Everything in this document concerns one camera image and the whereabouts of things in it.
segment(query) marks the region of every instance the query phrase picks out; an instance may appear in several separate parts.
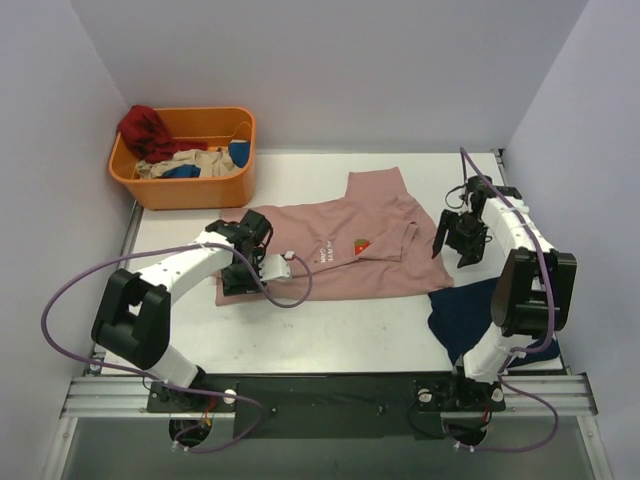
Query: white table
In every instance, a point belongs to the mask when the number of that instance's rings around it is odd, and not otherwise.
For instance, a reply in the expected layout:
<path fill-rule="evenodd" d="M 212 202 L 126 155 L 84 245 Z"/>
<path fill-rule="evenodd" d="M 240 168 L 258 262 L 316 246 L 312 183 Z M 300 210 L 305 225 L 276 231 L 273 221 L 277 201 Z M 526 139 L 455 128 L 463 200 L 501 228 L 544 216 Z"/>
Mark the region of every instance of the white table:
<path fill-rule="evenodd" d="M 502 179 L 493 154 L 473 154 L 496 184 Z M 257 157 L 255 196 L 249 206 L 292 205 L 344 195 L 349 172 L 399 167 L 409 193 L 438 222 L 448 190 L 462 183 L 459 154 L 265 154 Z M 133 251 L 185 244 L 219 210 L 145 210 Z M 457 286 L 500 275 L 504 256 L 495 242 L 484 260 L 457 269 L 458 255 L 442 253 Z M 131 270 L 160 260 L 142 259 Z M 449 371 L 446 350 L 427 326 L 427 295 L 340 302 L 307 302 L 293 310 L 266 300 L 215 306 L 207 278 L 172 310 L 171 344 L 208 373 L 321 373 Z M 109 353 L 107 361 L 126 364 Z M 528 369 L 561 369 L 560 360 Z"/>

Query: orange graphic on shirt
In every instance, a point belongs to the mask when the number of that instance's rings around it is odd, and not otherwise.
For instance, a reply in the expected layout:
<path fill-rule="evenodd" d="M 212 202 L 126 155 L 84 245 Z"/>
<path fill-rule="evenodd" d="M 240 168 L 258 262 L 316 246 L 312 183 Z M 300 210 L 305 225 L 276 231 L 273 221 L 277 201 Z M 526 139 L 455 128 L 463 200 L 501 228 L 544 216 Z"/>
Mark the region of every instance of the orange graphic on shirt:
<path fill-rule="evenodd" d="M 371 245 L 369 240 L 366 240 L 364 238 L 359 238 L 355 242 L 353 242 L 353 249 L 356 255 L 360 255 L 364 251 L 364 249 L 367 248 L 369 245 Z"/>

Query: blue cloth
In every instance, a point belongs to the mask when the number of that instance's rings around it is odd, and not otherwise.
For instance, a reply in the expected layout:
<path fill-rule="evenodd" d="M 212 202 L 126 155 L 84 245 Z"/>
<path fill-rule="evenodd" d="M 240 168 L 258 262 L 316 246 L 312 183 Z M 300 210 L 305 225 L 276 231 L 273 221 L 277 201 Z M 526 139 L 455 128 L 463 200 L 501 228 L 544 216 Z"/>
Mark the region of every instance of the blue cloth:
<path fill-rule="evenodd" d="M 433 312 L 429 315 L 429 328 L 447 349 L 451 363 L 471 350 L 491 324 L 491 298 L 498 284 L 497 278 L 472 283 L 464 287 L 445 288 L 429 294 Z M 537 340 L 531 347 L 542 344 Z M 514 359 L 510 367 L 518 367 L 560 355 L 554 339 L 544 352 L 530 353 Z"/>
<path fill-rule="evenodd" d="M 198 178 L 200 176 L 200 168 L 195 165 L 180 165 L 164 172 L 160 178 Z"/>
<path fill-rule="evenodd" d="M 229 144 L 229 156 L 236 167 L 244 168 L 249 161 L 251 142 L 244 140 L 232 140 Z"/>

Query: white wall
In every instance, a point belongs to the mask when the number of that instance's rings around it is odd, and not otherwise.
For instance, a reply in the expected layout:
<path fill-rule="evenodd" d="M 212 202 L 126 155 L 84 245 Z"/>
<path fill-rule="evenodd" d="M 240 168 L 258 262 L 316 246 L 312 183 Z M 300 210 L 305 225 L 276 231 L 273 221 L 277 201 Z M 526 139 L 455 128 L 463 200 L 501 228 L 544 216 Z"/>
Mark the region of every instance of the white wall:
<path fill-rule="evenodd" d="M 616 479 L 640 455 L 640 3 L 591 0 L 506 150 L 549 240 L 578 258 L 561 336 L 591 379 Z"/>
<path fill-rule="evenodd" d="M 124 100 L 66 0 L 0 5 L 0 477 L 40 477 L 72 374 L 40 312 L 73 274 L 117 253 L 131 201 L 107 179 Z M 102 278 L 56 309 L 86 353 Z"/>
<path fill-rule="evenodd" d="M 504 147 L 586 0 L 72 0 L 119 90 L 262 148 Z"/>

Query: plastic storage bin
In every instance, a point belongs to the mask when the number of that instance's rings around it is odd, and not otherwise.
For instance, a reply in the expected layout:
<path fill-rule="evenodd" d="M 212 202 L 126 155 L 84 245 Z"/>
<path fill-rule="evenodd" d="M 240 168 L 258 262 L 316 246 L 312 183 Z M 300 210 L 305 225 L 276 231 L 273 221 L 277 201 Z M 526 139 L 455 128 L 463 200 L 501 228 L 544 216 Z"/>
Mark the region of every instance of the plastic storage bin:
<path fill-rule="evenodd" d="M 227 147 L 231 140 L 251 142 L 249 161 L 229 177 L 140 179 L 138 159 L 127 149 L 120 134 L 109 159 L 109 172 L 138 202 L 152 210 L 223 208 L 246 205 L 255 190 L 256 122 L 239 107 L 158 108 L 158 115 L 175 138 L 207 142 L 208 148 Z"/>

